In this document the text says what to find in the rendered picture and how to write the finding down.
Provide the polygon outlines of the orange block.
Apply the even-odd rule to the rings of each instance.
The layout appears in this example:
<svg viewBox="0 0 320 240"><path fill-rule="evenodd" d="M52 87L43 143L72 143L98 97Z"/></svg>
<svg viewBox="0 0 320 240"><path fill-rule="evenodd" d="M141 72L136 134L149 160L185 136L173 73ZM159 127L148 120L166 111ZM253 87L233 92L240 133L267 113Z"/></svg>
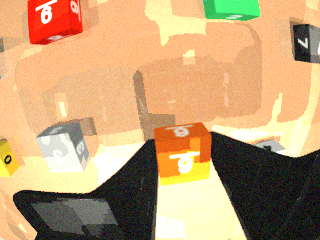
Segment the orange block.
<svg viewBox="0 0 320 240"><path fill-rule="evenodd" d="M209 179L211 132L203 123L153 129L160 185Z"/></svg>

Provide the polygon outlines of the green block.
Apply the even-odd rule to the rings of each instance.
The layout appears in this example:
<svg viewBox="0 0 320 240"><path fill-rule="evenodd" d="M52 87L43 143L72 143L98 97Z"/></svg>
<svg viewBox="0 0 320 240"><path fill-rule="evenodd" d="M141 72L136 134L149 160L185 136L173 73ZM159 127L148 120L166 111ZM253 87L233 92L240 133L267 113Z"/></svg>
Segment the green block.
<svg viewBox="0 0 320 240"><path fill-rule="evenodd" d="M260 17L259 0L203 0L205 19L247 21Z"/></svg>

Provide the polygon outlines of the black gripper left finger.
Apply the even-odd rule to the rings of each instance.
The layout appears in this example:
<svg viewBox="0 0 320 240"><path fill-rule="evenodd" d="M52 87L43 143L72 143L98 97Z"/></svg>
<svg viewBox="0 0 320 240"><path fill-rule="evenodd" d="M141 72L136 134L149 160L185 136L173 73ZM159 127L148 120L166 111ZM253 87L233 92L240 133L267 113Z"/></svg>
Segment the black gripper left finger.
<svg viewBox="0 0 320 240"><path fill-rule="evenodd" d="M13 203L36 232L107 240L156 240L159 168L147 140L115 175L88 193L15 192Z"/></svg>

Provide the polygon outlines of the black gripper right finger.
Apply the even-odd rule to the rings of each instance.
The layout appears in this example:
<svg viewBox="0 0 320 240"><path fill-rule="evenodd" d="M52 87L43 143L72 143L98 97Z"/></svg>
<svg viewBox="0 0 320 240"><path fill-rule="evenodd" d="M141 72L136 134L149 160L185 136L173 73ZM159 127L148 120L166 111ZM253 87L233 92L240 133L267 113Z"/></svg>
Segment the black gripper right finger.
<svg viewBox="0 0 320 240"><path fill-rule="evenodd" d="M320 149L300 157L211 132L211 159L247 240L276 240L320 176Z"/></svg>

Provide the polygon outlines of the red block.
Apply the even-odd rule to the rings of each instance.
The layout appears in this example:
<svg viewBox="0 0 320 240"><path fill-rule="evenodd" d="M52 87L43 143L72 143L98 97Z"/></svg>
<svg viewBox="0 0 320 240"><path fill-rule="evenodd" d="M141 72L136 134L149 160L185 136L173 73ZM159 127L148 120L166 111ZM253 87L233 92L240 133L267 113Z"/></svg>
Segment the red block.
<svg viewBox="0 0 320 240"><path fill-rule="evenodd" d="M29 43L49 44L83 32L80 0L28 0Z"/></svg>

